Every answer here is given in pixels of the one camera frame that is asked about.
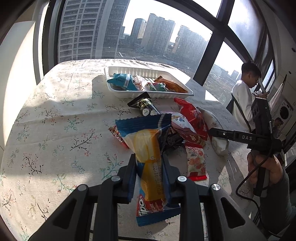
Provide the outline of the right hand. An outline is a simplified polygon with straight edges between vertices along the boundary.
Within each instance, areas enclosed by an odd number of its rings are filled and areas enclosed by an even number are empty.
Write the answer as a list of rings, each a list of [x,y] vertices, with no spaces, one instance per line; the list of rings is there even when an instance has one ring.
[[[253,160],[253,156],[251,153],[247,155],[248,161],[248,172],[250,173],[253,169],[255,169],[256,165],[259,165],[261,162],[265,160],[266,156],[256,155],[255,161]],[[268,157],[268,159],[262,164],[263,168],[265,168],[269,172],[269,185],[277,184],[283,177],[283,168],[277,159],[276,156]]]

